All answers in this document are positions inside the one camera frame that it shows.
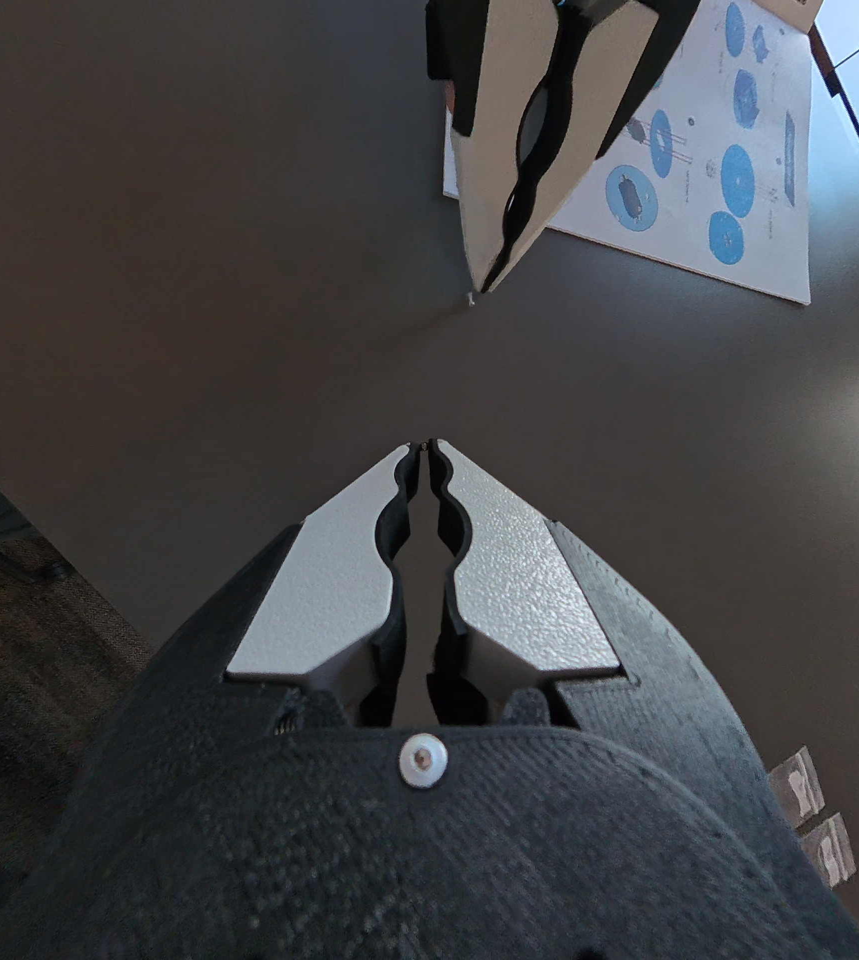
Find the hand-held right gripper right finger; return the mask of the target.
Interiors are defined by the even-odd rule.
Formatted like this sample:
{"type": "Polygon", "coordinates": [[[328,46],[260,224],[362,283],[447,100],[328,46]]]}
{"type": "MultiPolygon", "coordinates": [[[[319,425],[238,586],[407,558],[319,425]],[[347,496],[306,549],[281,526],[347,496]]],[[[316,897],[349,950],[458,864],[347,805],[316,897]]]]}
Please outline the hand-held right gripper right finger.
{"type": "Polygon", "coordinates": [[[442,438],[429,442],[437,534],[451,553],[429,696],[445,726],[497,721],[520,690],[621,676],[550,522],[442,438]]]}

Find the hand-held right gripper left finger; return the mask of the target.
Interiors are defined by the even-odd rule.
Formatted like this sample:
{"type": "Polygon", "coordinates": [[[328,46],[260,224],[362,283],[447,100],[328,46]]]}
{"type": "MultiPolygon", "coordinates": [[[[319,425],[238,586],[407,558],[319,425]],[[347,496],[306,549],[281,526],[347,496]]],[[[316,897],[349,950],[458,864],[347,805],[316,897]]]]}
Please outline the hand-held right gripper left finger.
{"type": "Polygon", "coordinates": [[[391,724],[407,650],[394,559],[411,534],[421,452],[402,444],[305,517],[228,680],[326,692],[361,726],[391,724]]]}

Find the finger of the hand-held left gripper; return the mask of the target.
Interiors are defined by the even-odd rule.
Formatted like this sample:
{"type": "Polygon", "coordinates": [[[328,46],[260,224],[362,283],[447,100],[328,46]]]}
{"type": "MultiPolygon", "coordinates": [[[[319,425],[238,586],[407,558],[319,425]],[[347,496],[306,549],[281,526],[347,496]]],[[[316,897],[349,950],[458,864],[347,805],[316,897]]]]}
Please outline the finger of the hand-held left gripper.
{"type": "Polygon", "coordinates": [[[471,131],[452,125],[463,243],[472,288],[483,293],[504,247],[504,216],[518,180],[522,116],[547,72],[556,43],[551,2],[487,3],[471,131]]]}
{"type": "Polygon", "coordinates": [[[661,74],[660,2],[485,2],[483,291],[532,246],[661,74]]]}

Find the printed instruction sheet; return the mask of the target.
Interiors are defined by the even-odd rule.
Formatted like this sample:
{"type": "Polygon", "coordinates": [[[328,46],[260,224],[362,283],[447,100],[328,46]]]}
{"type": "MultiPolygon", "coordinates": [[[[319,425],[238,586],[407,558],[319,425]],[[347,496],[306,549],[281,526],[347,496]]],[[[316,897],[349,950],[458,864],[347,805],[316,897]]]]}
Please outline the printed instruction sheet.
{"type": "MultiPolygon", "coordinates": [[[[699,2],[662,77],[539,236],[807,305],[810,109],[805,31],[764,2],[699,2]]],[[[451,113],[443,190],[460,203],[451,113]]]]}

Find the small clear zip bag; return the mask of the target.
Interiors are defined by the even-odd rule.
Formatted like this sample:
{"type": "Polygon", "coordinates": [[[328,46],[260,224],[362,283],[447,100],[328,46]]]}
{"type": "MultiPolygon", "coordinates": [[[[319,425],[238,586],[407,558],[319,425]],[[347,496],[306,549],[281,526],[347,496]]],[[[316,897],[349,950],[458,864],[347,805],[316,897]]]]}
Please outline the small clear zip bag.
{"type": "Polygon", "coordinates": [[[767,780],[783,816],[794,830],[824,810],[819,776],[807,746],[771,769],[767,780]]]}
{"type": "Polygon", "coordinates": [[[857,864],[841,813],[836,812],[800,838],[801,847],[831,890],[851,880],[857,864]]]}

